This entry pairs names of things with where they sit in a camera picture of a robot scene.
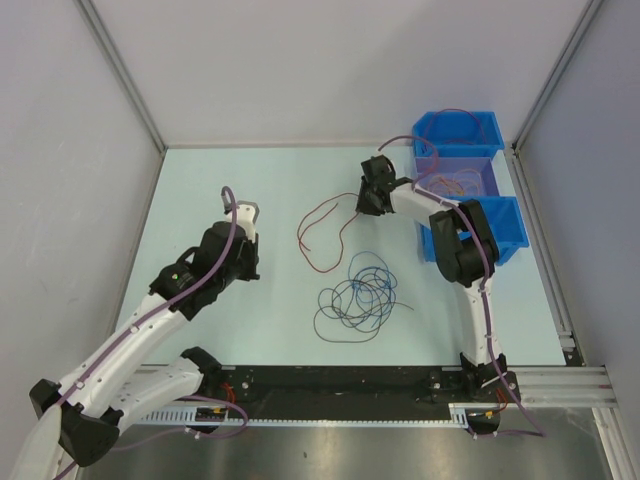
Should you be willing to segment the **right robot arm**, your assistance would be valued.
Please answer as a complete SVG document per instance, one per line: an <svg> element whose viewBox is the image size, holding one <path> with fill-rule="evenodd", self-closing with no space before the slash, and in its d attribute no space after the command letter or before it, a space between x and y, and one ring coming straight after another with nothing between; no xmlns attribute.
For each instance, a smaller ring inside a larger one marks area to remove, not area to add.
<svg viewBox="0 0 640 480"><path fill-rule="evenodd" d="M482 205L427 191L416 180L398 178L384 155L361 163L356 211L370 216L404 215L430 229L436 265L444 279L461 287L466 319L460 353L461 388L473 401L514 395L506 356L493 326L491 287L499 249Z"/></svg>

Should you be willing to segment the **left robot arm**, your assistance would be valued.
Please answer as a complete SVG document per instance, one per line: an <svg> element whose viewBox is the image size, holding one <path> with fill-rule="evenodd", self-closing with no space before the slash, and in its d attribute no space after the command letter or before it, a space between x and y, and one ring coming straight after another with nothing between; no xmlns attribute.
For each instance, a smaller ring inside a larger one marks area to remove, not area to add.
<svg viewBox="0 0 640 480"><path fill-rule="evenodd" d="M105 456L135 421L195 395L207 400L224 383L221 364L200 347L136 382L133 373L169 336L186 326L235 280L258 279L258 234L252 220L219 221L199 245L164 267L129 320L61 380L42 379L29 393L38 417L26 444L27 467L43 479L63 449L87 467Z"/></svg>

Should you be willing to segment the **middle lavender bin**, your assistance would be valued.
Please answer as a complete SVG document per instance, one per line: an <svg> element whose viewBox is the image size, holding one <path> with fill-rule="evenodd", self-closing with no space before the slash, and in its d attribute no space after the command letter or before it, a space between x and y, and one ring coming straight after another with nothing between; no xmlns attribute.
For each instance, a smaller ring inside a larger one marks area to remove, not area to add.
<svg viewBox="0 0 640 480"><path fill-rule="evenodd" d="M436 195L500 196L491 158L416 157L414 166L419 186Z"/></svg>

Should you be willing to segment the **far blue bin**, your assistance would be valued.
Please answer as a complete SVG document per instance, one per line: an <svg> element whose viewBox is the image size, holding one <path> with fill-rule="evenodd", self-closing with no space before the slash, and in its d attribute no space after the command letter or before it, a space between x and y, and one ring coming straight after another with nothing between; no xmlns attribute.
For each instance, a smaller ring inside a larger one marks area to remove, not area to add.
<svg viewBox="0 0 640 480"><path fill-rule="evenodd" d="M412 135L427 140L444 157L493 158L505 144L493 111L449 108L425 113Z"/></svg>

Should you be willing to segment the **blue bin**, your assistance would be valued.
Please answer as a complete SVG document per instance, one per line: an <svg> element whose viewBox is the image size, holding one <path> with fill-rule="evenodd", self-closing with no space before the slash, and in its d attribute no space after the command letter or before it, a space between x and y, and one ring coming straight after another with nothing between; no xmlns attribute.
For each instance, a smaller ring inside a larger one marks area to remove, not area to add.
<svg viewBox="0 0 640 480"><path fill-rule="evenodd" d="M412 135L427 140L444 157L493 158L505 144L493 111L449 108L425 113Z"/></svg>
<svg viewBox="0 0 640 480"><path fill-rule="evenodd" d="M452 196L459 202L477 200L486 214L499 250L497 266L506 264L521 248L529 246L525 225L514 196Z"/></svg>

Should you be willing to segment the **near blue bin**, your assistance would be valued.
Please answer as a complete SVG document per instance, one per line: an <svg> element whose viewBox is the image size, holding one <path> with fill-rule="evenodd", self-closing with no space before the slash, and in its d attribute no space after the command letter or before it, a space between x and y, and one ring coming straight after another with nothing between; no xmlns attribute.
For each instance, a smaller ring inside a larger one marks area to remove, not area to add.
<svg viewBox="0 0 640 480"><path fill-rule="evenodd" d="M486 214L499 250L497 266L506 264L521 248L529 246L525 225L514 196L452 196L459 202L477 200Z"/></svg>

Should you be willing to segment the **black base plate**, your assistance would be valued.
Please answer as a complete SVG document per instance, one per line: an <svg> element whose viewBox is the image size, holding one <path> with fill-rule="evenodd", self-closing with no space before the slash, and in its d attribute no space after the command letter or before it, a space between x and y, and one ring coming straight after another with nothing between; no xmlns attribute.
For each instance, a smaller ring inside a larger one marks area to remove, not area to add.
<svg viewBox="0 0 640 480"><path fill-rule="evenodd" d="M515 374L507 373L513 396ZM512 397L470 397L462 368L434 366L227 366L196 391L233 399L249 418L284 420L436 420L451 404L495 405Z"/></svg>

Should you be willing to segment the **aluminium frame rail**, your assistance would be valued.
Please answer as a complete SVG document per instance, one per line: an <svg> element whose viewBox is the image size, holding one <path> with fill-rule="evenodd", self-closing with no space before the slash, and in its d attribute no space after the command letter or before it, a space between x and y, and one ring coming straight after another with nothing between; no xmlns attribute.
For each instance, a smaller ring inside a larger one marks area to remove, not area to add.
<svg viewBox="0 0 640 480"><path fill-rule="evenodd" d="M216 372L220 367L224 366L216 361L196 363L180 357L170 365L145 374L131 371L108 377L98 372L87 374L79 368L62 380L61 389L67 391L76 387L79 391L93 391L97 401L114 410L123 409L128 401L166 404L188 395L204 396L196 391L203 385L205 375ZM607 375L598 369L517 368L508 372L515 374L520 392L519 396L512 397L510 403L516 400L529 404L607 402L613 397Z"/></svg>

